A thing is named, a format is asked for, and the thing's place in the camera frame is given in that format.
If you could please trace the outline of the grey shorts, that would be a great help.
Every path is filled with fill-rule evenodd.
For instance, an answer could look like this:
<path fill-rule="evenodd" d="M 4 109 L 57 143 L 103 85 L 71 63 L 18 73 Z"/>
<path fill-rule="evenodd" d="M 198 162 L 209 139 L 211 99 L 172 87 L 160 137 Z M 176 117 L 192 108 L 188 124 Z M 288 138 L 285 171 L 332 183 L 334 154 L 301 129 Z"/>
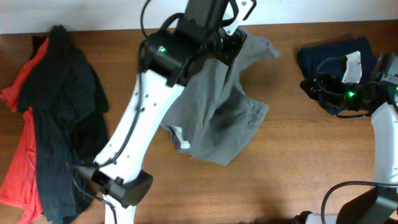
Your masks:
<path fill-rule="evenodd" d="M 278 56 L 269 39 L 248 34 L 232 65 L 208 59 L 160 124 L 178 152 L 228 165 L 249 144 L 269 110 L 245 94 L 240 74 L 259 60 Z"/>

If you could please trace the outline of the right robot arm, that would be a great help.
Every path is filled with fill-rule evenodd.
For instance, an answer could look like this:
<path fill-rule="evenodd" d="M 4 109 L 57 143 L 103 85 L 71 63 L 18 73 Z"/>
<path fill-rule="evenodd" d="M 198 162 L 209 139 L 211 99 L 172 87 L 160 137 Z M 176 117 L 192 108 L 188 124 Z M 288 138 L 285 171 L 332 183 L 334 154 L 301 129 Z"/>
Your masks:
<path fill-rule="evenodd" d="M 368 80 L 363 77 L 359 52 L 337 61 L 340 75 L 322 69 L 326 59 L 311 78 L 300 86 L 313 100 L 337 110 L 336 117 L 368 117 L 374 134 L 374 172 L 371 181 L 351 180 L 334 185 L 322 200 L 319 213 L 302 212 L 296 223 L 397 223 L 397 53 L 382 54 Z M 346 202 L 338 213 L 327 213 L 326 204 L 336 190 L 364 186 L 368 190 Z"/>

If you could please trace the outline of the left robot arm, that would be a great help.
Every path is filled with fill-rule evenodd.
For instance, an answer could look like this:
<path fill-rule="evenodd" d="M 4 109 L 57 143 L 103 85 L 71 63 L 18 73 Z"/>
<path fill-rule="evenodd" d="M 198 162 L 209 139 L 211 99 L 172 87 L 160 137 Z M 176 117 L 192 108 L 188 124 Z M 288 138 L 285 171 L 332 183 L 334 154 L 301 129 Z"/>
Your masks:
<path fill-rule="evenodd" d="M 215 58 L 230 66 L 241 50 L 256 1 L 190 0 L 139 45 L 138 74 L 129 104 L 85 175 L 98 184 L 106 223 L 132 223 L 153 178 L 142 163 L 163 117 L 189 80 Z"/>

